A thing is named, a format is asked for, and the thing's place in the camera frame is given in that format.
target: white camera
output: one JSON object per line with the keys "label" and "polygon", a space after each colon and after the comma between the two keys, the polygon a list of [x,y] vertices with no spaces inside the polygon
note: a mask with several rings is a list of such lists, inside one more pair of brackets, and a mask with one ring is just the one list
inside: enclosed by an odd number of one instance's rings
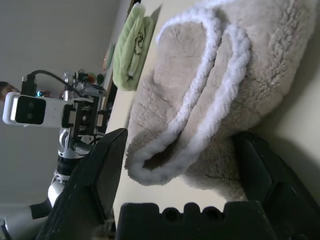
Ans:
{"label": "white camera", "polygon": [[6,95],[2,119],[6,124],[31,125],[45,128],[61,128],[64,107],[67,101],[20,95]]}

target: beige towel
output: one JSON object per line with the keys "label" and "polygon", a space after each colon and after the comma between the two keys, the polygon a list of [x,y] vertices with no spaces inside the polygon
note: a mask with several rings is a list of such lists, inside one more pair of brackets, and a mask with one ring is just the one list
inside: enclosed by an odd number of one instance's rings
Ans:
{"label": "beige towel", "polygon": [[[207,0],[169,20],[159,35],[155,72],[141,84],[131,112],[129,176],[152,185],[185,173],[192,186],[243,199],[230,137],[256,125],[288,93],[314,29],[314,4]],[[219,46],[208,55],[199,50],[208,44],[208,29],[198,18],[209,11],[220,20],[213,17],[213,26],[221,24],[212,28]],[[202,75],[205,87],[188,95],[201,69],[199,54],[215,60],[214,67]],[[172,124],[181,113],[186,118]]]}

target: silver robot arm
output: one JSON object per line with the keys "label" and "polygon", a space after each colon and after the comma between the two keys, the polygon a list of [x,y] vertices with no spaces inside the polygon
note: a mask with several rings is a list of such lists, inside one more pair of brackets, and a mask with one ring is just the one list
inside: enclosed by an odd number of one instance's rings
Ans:
{"label": "silver robot arm", "polygon": [[[68,88],[65,88],[63,92],[63,100],[68,104],[63,108],[57,169],[54,171],[53,179],[48,188],[47,200],[40,204],[24,207],[16,214],[5,217],[4,222],[0,220],[0,240],[32,240],[37,236],[41,226],[48,219],[48,214],[63,192],[73,169],[89,153],[97,136],[104,135],[109,118],[108,113],[103,110],[103,102],[107,94],[102,87],[83,80],[85,77],[86,73],[79,74],[70,71],[65,72],[63,76],[63,80],[67,84],[77,85],[77,90],[83,95],[83,98],[74,98],[74,94]],[[35,82],[27,82],[24,85],[27,85],[34,93]],[[22,85],[21,95],[34,97],[32,94],[28,94],[30,91],[23,91],[23,89]],[[12,109],[7,110],[12,116]],[[83,137],[93,137],[94,141],[88,144],[88,142],[82,141]]]}

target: folded towel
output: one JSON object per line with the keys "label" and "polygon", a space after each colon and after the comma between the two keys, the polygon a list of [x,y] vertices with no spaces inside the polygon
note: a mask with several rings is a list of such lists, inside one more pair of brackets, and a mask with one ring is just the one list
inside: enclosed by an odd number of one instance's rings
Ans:
{"label": "folded towel", "polygon": [[288,93],[314,29],[311,2],[206,0],[169,20],[132,107],[129,176],[154,185],[185,173],[194,187],[243,199],[230,137]]}
{"label": "folded towel", "polygon": [[128,126],[132,142],[126,166],[140,183],[176,177],[175,171],[163,176],[171,166],[151,170],[143,165],[172,144],[187,124],[213,67],[220,34],[220,20],[211,9],[184,12],[161,31],[154,73],[139,86]]}
{"label": "folded towel", "polygon": [[137,88],[151,42],[154,21],[144,15],[145,8],[136,3],[128,15],[114,51],[113,82],[124,91]]}

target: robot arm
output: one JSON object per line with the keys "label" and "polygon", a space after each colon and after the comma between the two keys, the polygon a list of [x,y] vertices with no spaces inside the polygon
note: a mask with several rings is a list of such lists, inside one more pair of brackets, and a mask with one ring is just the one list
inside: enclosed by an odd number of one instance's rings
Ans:
{"label": "robot arm", "polygon": [[[63,100],[36,97],[36,74],[48,74],[64,82]],[[7,124],[61,128],[57,169],[48,188],[45,202],[26,206],[0,222],[0,240],[34,239],[48,214],[63,192],[73,170],[93,148],[83,137],[103,136],[109,115],[103,110],[104,88],[86,80],[88,73],[66,72],[64,79],[43,70],[37,70],[22,82],[21,93],[10,92],[5,99],[2,119]]]}

